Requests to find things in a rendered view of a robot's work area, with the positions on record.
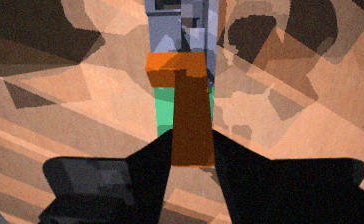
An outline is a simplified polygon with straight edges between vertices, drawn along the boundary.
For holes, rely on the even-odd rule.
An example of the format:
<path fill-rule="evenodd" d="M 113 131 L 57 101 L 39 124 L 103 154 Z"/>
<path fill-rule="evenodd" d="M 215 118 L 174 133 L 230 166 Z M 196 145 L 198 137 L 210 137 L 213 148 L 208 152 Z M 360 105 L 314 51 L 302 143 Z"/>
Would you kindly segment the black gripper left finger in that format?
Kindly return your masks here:
<path fill-rule="evenodd" d="M 173 129 L 125 158 L 59 156 L 42 165 L 55 197 L 124 199 L 130 224 L 158 224 L 171 168 Z"/>

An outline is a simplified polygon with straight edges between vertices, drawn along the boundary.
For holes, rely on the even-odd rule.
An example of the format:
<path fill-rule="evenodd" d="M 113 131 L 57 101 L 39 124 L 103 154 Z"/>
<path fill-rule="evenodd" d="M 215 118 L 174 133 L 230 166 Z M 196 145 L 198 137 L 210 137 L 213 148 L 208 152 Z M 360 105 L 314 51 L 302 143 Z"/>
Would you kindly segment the orange l-shaped part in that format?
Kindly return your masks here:
<path fill-rule="evenodd" d="M 148 53 L 152 88 L 175 87 L 173 167 L 216 165 L 205 52 Z"/>

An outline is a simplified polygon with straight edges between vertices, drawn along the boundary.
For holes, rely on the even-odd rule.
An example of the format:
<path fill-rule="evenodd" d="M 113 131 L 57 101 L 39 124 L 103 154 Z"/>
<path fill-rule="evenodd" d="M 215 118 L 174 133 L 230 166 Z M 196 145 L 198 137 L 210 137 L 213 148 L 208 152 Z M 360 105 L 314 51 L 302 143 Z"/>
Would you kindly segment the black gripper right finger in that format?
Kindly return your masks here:
<path fill-rule="evenodd" d="M 270 160 L 213 130 L 216 175 L 232 224 L 271 224 L 290 185 L 356 183 L 364 180 L 359 159 Z"/>

